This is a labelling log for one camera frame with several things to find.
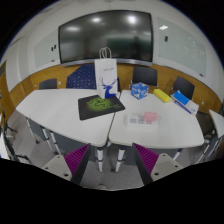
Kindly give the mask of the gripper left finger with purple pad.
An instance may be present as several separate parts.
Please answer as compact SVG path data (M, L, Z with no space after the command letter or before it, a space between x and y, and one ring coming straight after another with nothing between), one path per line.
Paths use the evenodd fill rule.
M76 185L81 183L91 155L91 145L87 144L66 156L56 155L42 169L68 180Z

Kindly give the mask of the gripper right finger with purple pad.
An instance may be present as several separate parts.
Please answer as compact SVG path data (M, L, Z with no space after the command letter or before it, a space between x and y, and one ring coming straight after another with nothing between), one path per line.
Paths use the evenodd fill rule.
M182 166L168 154L157 154L137 143L132 144L131 153L144 185L182 169Z

